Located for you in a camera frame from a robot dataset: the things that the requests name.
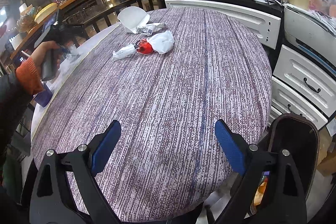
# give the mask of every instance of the white cabinet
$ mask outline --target white cabinet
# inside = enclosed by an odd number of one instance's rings
[[[336,82],[298,52],[282,45],[273,74],[295,88],[326,115],[331,116],[336,110]]]
[[[272,106],[281,113],[294,112],[312,121],[317,129],[327,123],[325,116],[291,87],[272,76]]]
[[[287,40],[295,45],[295,38],[313,48],[336,66],[336,38],[322,26],[304,15],[284,9],[284,28]]]
[[[277,110],[274,106],[271,106],[271,112],[268,117],[268,126],[271,126],[271,123],[278,118],[282,113]]]
[[[260,43],[276,48],[281,18],[243,6],[208,0],[165,0],[167,8],[195,7],[231,16],[254,32]]]

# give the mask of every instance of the cabinet drawer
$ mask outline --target cabinet drawer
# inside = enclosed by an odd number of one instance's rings
[[[336,110],[336,82],[298,52],[282,45],[273,74],[307,97],[327,116]]]
[[[271,126],[271,123],[278,118],[282,113],[277,110],[275,107],[271,106],[271,112],[268,117],[268,126]]]
[[[325,116],[285,83],[272,76],[272,105],[282,113],[302,115],[320,129],[327,123]]]

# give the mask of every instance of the blue cup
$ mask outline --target blue cup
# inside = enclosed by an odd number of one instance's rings
[[[53,93],[48,88],[46,83],[43,84],[44,90],[36,94],[34,101],[37,102],[41,107],[45,107],[51,100]]]

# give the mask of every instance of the metal screw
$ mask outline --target metal screw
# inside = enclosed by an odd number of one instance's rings
[[[284,149],[284,150],[282,150],[282,154],[284,155],[284,156],[289,156],[289,151],[287,150],[287,149]]]
[[[79,147],[78,147],[78,150],[79,151],[85,151],[87,148],[87,145],[86,144],[81,144]]]
[[[258,146],[256,145],[256,144],[250,144],[249,145],[249,149],[251,150],[251,151],[257,151],[258,150]]]
[[[50,157],[54,154],[54,150],[50,149],[47,151],[47,156]]]

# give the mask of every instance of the drawer handle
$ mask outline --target drawer handle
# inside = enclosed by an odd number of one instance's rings
[[[290,104],[288,104],[287,106],[288,106],[288,110],[289,110],[290,113],[296,114],[293,110],[290,109],[290,107],[291,107]]]
[[[321,89],[318,88],[318,89],[316,90],[314,87],[312,87],[311,85],[309,85],[309,84],[307,83],[307,78],[306,78],[306,77],[305,77],[303,80],[304,80],[305,84],[306,84],[306,85],[307,85],[313,92],[320,93]]]

